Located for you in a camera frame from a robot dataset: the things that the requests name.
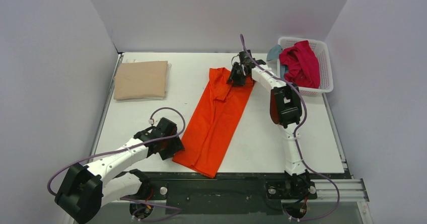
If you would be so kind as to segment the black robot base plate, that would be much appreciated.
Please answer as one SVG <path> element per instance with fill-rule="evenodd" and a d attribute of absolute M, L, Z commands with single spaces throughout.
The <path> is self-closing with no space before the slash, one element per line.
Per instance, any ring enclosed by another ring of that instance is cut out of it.
<path fill-rule="evenodd" d="M 129 205 L 129 213 L 149 220 L 156 211 L 166 215 L 181 214 L 290 214 L 303 217 L 308 211 L 308 197 L 316 193 L 313 180 L 325 179 L 337 191 L 333 179 L 344 179 L 341 174 L 315 174 L 291 177 L 288 174 L 220 173 L 208 178 L 197 173 L 146 172 L 154 194 Z"/>

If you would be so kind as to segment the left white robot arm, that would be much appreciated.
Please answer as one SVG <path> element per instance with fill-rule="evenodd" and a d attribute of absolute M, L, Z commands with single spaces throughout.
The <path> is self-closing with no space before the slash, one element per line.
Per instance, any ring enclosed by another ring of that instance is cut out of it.
<path fill-rule="evenodd" d="M 149 177 L 133 164 L 151 156 L 172 158 L 184 149 L 177 125 L 161 118 L 157 125 L 137 132 L 114 154 L 86 165 L 73 164 L 55 196 L 55 203 L 77 223 L 93 219 L 102 206 L 123 197 L 147 199 L 154 194 Z"/>

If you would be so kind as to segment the orange t shirt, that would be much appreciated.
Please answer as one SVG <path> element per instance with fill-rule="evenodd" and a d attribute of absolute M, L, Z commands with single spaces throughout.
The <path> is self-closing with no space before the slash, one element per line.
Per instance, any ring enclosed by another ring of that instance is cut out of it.
<path fill-rule="evenodd" d="M 216 176 L 243 115 L 254 83 L 227 84 L 231 72 L 211 68 L 209 81 L 181 138 L 184 150 L 172 161 L 206 177 Z"/>

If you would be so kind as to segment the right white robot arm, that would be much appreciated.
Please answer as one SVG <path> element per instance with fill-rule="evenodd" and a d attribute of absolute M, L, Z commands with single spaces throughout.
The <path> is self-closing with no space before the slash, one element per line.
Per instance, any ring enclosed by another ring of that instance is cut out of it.
<path fill-rule="evenodd" d="M 280 128 L 284 145 L 284 171 L 290 176 L 305 173 L 306 167 L 297 147 L 298 135 L 294 134 L 303 114 L 297 86 L 280 80 L 263 60 L 252 58 L 248 52 L 239 52 L 238 58 L 238 62 L 232 63 L 227 84 L 243 87 L 252 81 L 261 84 L 270 93 L 270 118 Z"/>

